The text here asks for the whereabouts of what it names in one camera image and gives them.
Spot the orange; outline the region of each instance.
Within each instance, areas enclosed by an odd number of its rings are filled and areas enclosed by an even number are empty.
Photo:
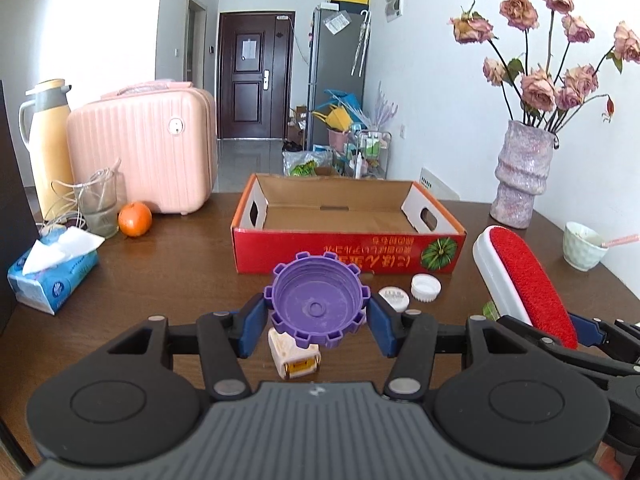
[[[151,227],[151,211],[142,202],[130,202],[118,213],[118,225],[127,236],[142,236]]]

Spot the white vent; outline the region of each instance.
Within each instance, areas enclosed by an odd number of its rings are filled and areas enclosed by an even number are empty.
[[[385,0],[385,14],[388,22],[399,18],[404,13],[404,0]]]
[[[455,191],[426,168],[422,168],[420,172],[420,184],[438,200],[460,200],[460,196]]]

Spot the purple bottle cap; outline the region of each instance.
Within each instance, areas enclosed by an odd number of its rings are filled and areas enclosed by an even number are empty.
[[[356,264],[346,265],[334,253],[298,253],[273,273],[273,285],[264,289],[273,326],[292,336],[300,348],[334,348],[345,333],[356,332],[364,323],[364,302],[371,293],[360,283]]]

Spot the red scrub brush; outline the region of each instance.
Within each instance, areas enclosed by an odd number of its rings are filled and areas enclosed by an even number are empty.
[[[567,348],[578,338],[554,286],[525,241],[491,226],[478,237],[474,260],[501,315],[508,314],[548,334]]]

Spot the flower vase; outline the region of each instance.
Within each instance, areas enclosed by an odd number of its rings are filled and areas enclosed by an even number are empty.
[[[516,229],[529,227],[536,195],[546,191],[554,136],[542,128],[509,121],[498,155],[495,176],[500,181],[491,216]]]

